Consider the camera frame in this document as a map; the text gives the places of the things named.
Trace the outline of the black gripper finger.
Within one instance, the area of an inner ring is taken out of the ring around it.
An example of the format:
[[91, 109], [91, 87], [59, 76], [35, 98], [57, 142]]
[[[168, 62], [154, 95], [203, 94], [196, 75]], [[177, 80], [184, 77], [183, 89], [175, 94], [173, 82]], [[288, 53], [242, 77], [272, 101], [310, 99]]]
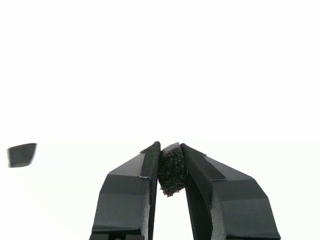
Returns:
[[181, 144], [195, 240], [279, 240], [268, 196], [257, 181]]
[[161, 144], [156, 141], [110, 171], [99, 192], [91, 239], [151, 240]]

